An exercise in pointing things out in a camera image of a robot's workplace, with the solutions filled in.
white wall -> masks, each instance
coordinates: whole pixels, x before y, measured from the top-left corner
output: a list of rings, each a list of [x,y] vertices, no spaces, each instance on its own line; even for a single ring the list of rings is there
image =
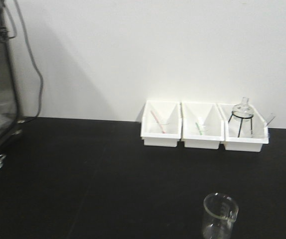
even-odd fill
[[[286,128],[286,0],[18,0],[44,117],[140,120],[147,99],[250,98]],[[20,28],[12,0],[7,1]],[[25,115],[39,81],[11,41]]]

white plastic tray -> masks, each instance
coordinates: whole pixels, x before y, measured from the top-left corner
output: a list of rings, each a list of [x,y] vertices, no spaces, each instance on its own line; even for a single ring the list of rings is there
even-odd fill
[[[182,102],[185,147],[218,149],[224,140],[224,121],[216,104]]]
[[[228,123],[233,106],[234,105],[231,104],[218,104],[218,108],[225,121],[225,140],[223,142],[225,149],[260,152],[263,144],[269,143],[269,134],[266,121],[255,109],[255,107],[250,105],[254,109],[253,133],[251,134],[250,119],[246,119],[243,120],[240,137],[237,137],[240,120],[232,117]]]
[[[144,145],[176,147],[181,129],[180,102],[146,102],[141,126]]]

glass beaker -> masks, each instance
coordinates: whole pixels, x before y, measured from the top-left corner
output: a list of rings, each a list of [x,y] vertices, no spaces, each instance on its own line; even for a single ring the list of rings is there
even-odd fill
[[[237,203],[223,193],[204,199],[202,233],[205,239],[229,239],[238,213]]]

stirring rod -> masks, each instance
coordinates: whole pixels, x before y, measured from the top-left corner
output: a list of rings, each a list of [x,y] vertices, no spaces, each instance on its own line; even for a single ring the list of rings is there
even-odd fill
[[[157,119],[157,117],[156,117],[156,115],[154,114],[153,111],[151,111],[151,114],[153,115],[154,119],[156,120],[158,126],[161,128],[162,133],[165,133],[165,131],[164,131],[164,129],[163,129],[163,126],[159,123],[159,121],[158,121],[158,119]]]
[[[203,133],[202,133],[202,131],[201,131],[201,129],[200,129],[200,127],[199,127],[198,123],[197,123],[197,122],[195,122],[195,124],[196,124],[196,127],[197,127],[198,131],[199,131],[199,134],[200,134],[200,135],[203,135]]]

beaker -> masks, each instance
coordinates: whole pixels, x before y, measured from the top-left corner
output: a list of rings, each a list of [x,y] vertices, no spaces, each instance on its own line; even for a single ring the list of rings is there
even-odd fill
[[[204,199],[202,233],[205,239],[229,239],[238,213],[237,203],[223,193]]]

